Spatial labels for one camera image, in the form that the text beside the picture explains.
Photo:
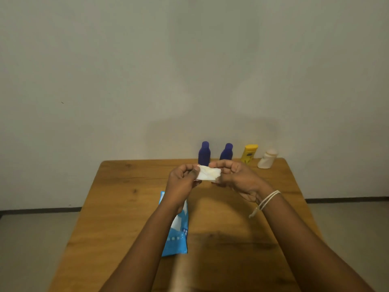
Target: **floor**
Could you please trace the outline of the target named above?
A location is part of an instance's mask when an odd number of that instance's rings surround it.
[[[325,241],[377,291],[388,291],[389,202],[310,204]],[[78,213],[0,219],[0,291],[46,291]]]

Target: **person's right hand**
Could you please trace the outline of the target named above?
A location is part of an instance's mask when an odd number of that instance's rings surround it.
[[[259,204],[274,191],[270,184],[241,162],[219,160],[210,162],[209,167],[221,169],[221,175],[216,179],[218,185],[231,187],[250,202]]]

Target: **wet wipes package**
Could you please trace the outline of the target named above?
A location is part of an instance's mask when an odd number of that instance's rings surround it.
[[[164,191],[161,191],[161,197],[159,203],[161,203]],[[163,248],[162,256],[168,256],[173,254],[188,253],[186,245],[186,237],[188,235],[188,206],[185,201],[184,208],[181,213],[178,214],[170,227],[168,238]]]

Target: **forearm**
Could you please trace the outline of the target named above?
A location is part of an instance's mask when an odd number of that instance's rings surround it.
[[[177,209],[161,204],[100,292],[150,291]]]
[[[262,193],[272,192],[267,188]],[[280,194],[263,213],[302,291],[373,291],[302,221]]]

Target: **wooden table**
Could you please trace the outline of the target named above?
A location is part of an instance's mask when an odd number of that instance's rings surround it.
[[[96,292],[158,205],[168,173],[196,160],[104,161],[97,171],[50,291]],[[321,236],[287,162],[250,166]],[[262,213],[254,203],[203,182],[188,198],[188,254],[163,257],[154,291],[299,291]]]

